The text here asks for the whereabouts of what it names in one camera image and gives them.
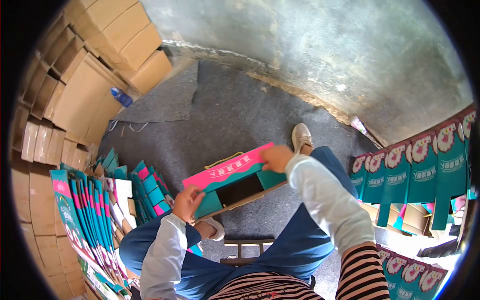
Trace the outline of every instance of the wooden stool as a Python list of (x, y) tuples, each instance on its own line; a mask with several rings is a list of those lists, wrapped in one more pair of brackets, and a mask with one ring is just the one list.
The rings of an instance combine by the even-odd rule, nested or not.
[(242, 246), (258, 246), (260, 248), (260, 254), (264, 252), (264, 245), (271, 245), (275, 239), (268, 240), (225, 240), (225, 246), (237, 246), (238, 255), (237, 258), (221, 258), (220, 263), (229, 264), (234, 267), (244, 266), (250, 263), (253, 263), (257, 257), (248, 257), (244, 258), (241, 256), (241, 247)]

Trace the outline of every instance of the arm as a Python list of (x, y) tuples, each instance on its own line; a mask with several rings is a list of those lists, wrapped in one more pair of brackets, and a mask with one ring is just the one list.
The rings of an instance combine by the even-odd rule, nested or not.
[(170, 214), (160, 222), (156, 239), (148, 248), (140, 276), (141, 298), (175, 300), (174, 284), (187, 251), (186, 223)]
[(148, 248), (140, 274), (143, 300), (176, 300), (174, 285), (180, 282), (181, 267), (187, 252), (185, 226), (202, 202), (205, 193), (189, 185), (175, 198), (173, 211), (160, 221), (155, 241)]
[(340, 254), (375, 241), (368, 213), (321, 162), (311, 156), (295, 155), (288, 161), (285, 173), (312, 219), (330, 236)]
[(382, 262), (373, 242), (347, 249), (342, 256), (337, 300), (390, 299)]
[(369, 215), (338, 179), (310, 156), (293, 155), (285, 146), (263, 152), (263, 169), (287, 174), (307, 211), (342, 254), (336, 299), (389, 299)]

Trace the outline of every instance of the blue jeans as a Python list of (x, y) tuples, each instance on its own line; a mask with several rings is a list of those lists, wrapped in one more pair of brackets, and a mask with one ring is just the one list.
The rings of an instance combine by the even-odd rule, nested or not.
[[(355, 199), (358, 198), (350, 178), (329, 147), (316, 148), (311, 156), (322, 162), (340, 180), (345, 189)], [(120, 244), (120, 257), (132, 272), (140, 275), (144, 257), (156, 238), (160, 220), (170, 213), (171, 210), (165, 212), (135, 228), (123, 238)], [(198, 231), (188, 224), (186, 236), (188, 247), (201, 240)], [(302, 203), (275, 242), (249, 265), (235, 268), (187, 252), (182, 265), (181, 281), (175, 285), (175, 290), (177, 294), (191, 300), (207, 299), (227, 282), (257, 272), (278, 272), (309, 282), (310, 275), (333, 249), (330, 238), (318, 228)]]

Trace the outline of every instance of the striped shirt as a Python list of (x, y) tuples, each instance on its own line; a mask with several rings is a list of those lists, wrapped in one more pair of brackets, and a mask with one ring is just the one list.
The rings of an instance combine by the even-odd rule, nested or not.
[[(225, 284), (208, 300), (320, 300), (303, 280), (274, 272), (252, 273)], [(376, 247), (358, 246), (342, 258), (337, 300), (390, 299)]]

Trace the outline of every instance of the white sleeve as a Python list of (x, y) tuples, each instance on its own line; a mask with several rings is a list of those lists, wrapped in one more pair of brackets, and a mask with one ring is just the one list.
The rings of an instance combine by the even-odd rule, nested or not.
[(180, 282), (181, 266), (187, 251), (186, 223), (174, 214), (160, 222), (156, 239), (148, 248), (140, 274), (143, 300), (176, 300), (174, 284)]
[(340, 255), (366, 241), (375, 242), (369, 214), (321, 162), (295, 155), (285, 173), (318, 227), (330, 236)]

